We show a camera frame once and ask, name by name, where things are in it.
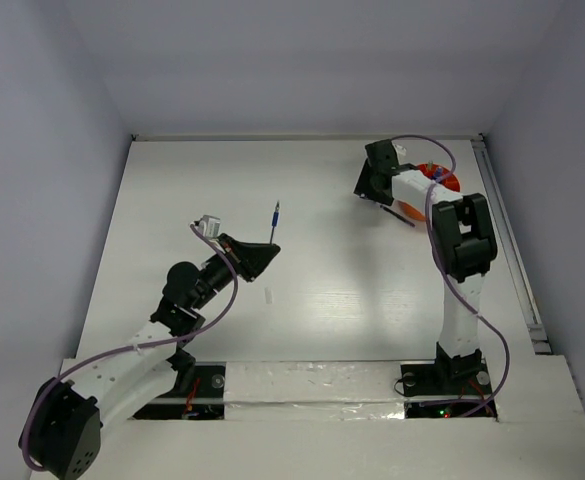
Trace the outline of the blue ballpoint pen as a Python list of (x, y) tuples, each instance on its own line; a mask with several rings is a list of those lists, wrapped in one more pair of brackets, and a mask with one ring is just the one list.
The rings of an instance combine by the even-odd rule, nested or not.
[(275, 236), (276, 228), (277, 228), (278, 221), (279, 221), (279, 215), (280, 215), (280, 201), (277, 200), (274, 211), (273, 211), (272, 220), (271, 220), (271, 231), (270, 231), (270, 236), (269, 236), (269, 244), (270, 245), (272, 245), (274, 243), (274, 236)]

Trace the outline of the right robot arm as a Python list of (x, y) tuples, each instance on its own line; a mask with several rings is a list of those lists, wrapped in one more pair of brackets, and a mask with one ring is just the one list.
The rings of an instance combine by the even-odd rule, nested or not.
[(444, 313), (436, 356), (401, 370), (406, 396), (457, 395), (485, 373), (478, 340), (484, 278), (498, 248), (489, 206), (481, 194), (464, 194), (452, 167), (406, 162), (391, 139), (369, 143), (355, 195), (382, 207), (395, 204), (421, 218), (444, 281)]

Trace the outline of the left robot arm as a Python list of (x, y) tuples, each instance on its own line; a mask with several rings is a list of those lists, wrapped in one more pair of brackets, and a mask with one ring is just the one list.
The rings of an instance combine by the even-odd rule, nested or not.
[(39, 388), (18, 441), (32, 470), (80, 478), (115, 425), (164, 393), (191, 388), (196, 360), (185, 347), (213, 326), (202, 308), (225, 287), (256, 280), (281, 251), (224, 233), (204, 242), (212, 256), (202, 266), (169, 269), (156, 311), (124, 346), (81, 360)]

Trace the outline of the purple pen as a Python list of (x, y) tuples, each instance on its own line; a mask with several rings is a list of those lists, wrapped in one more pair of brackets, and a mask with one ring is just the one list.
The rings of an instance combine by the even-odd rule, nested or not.
[(395, 210), (393, 210), (391, 207), (386, 206), (386, 205), (383, 205), (383, 204), (379, 204), (379, 208), (381, 210), (383, 210), (384, 212), (392, 215), (394, 218), (396, 218), (397, 220), (399, 220), (403, 224), (405, 224), (405, 225), (407, 225), (407, 226), (409, 226), (411, 228), (415, 228), (416, 227), (415, 223), (413, 223), (411, 220), (409, 220), (405, 216), (399, 214), (398, 212), (396, 212)]

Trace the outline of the orange round compartment container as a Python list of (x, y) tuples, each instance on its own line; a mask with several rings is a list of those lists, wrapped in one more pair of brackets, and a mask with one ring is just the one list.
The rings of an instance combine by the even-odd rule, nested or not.
[[(444, 176), (439, 181), (432, 179), (434, 171), (442, 167)], [(394, 177), (392, 180), (392, 195), (399, 209), (408, 218), (417, 222), (425, 221), (425, 194), (431, 182), (440, 184), (434, 190), (434, 200), (456, 200), (461, 197), (461, 185), (454, 174), (450, 174), (446, 167), (433, 165), (431, 172), (427, 171), (427, 163), (410, 164), (409, 168)]]

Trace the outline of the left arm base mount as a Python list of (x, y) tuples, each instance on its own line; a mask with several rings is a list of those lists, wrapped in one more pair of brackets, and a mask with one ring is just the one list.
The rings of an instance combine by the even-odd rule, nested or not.
[(198, 363), (190, 384), (174, 387), (138, 410), (135, 420), (207, 421), (225, 418), (225, 363)]

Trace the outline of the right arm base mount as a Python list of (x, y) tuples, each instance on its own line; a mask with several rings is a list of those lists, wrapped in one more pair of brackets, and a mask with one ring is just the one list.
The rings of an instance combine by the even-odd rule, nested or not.
[(393, 390), (404, 399), (407, 419), (497, 417), (484, 360), (455, 376), (446, 372), (439, 361), (402, 364)]

